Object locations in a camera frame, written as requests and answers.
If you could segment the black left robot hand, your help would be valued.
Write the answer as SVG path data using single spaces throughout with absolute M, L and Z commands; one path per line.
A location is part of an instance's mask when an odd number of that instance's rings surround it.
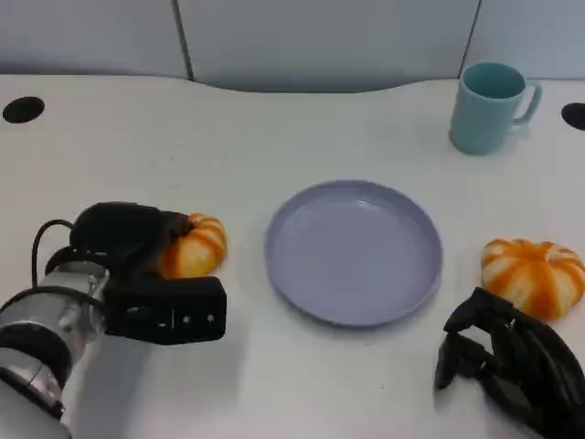
M 193 229 L 187 215 L 131 202 L 102 202 L 83 210 L 69 234 L 69 245 L 87 255 L 105 258 L 105 265 L 123 277 L 154 270 L 171 244 Z

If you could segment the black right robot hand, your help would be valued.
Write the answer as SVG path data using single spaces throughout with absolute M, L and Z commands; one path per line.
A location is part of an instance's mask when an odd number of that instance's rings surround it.
M 434 388 L 477 380 L 507 416 L 543 438 L 584 435 L 584 372 L 547 324 L 482 287 L 449 316 Z

